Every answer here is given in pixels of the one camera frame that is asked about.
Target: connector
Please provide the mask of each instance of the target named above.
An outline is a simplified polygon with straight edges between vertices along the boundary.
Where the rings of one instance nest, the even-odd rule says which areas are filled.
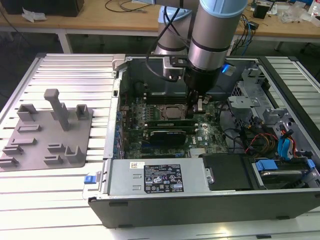
[[[288,137],[290,137],[292,134],[294,133],[294,131],[292,129],[290,129],[289,131],[287,131],[285,134],[283,134],[281,136],[282,139],[287,139]]]

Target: black device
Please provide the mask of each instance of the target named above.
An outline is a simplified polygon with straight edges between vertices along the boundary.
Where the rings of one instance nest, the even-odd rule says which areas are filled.
[[[269,9],[270,9],[270,6],[257,4],[253,12],[253,17],[257,19],[265,19]]]
[[[259,27],[259,24],[254,22],[254,21],[250,21],[249,24],[250,24],[250,29],[251,30],[257,30],[258,27]]]
[[[84,5],[84,0],[0,0],[8,14],[22,14],[23,8],[46,15],[76,17]]]

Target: wooden desk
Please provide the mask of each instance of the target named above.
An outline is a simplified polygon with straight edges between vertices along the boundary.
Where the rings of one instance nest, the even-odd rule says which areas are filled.
[[[55,33],[60,39],[64,53],[72,53],[68,34],[157,36],[160,6],[148,6],[147,13],[117,13],[105,9],[107,0],[85,0],[82,11],[77,17],[47,16],[46,21],[28,22],[21,15],[6,15],[8,20],[21,32]],[[127,3],[128,8],[141,7],[140,3]],[[108,7],[121,11],[114,0]],[[245,10],[249,21],[259,25],[254,40],[275,42],[320,43],[320,27],[302,21],[300,23],[281,23],[277,16],[267,15],[265,19],[253,18],[253,12]],[[5,19],[0,16],[0,31],[13,32]],[[234,41],[239,39],[243,28],[236,30]]]
[[[78,17],[64,17],[59,26],[64,29],[91,29],[115,31],[158,31],[159,5],[144,8],[147,13],[141,12],[112,12],[105,8],[107,0],[85,0],[85,5]],[[129,9],[140,8],[144,4],[126,3]],[[118,1],[110,2],[108,8],[122,11]]]

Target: table leg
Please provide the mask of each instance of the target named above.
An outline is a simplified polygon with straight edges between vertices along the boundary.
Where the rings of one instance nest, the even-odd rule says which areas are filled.
[[[276,51],[278,52],[278,51],[280,50],[280,48],[281,48],[282,44],[284,44],[284,42],[283,42],[283,41],[279,41],[279,42],[277,42],[277,44],[276,44],[276,46],[275,46],[274,50],[276,50]]]
[[[104,45],[105,45],[104,35],[99,35],[99,41],[100,41],[100,45],[101,45],[101,46],[104,46]]]
[[[57,33],[64,54],[72,54],[72,47],[66,33]]]

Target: paper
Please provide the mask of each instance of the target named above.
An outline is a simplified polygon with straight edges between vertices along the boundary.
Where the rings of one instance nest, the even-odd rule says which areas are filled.
[[[35,20],[37,21],[45,21],[47,20],[46,15],[44,13],[41,12],[33,12],[33,11],[28,11],[23,9],[23,13],[22,13],[22,17],[24,17],[25,19],[27,19],[28,21],[34,23]]]

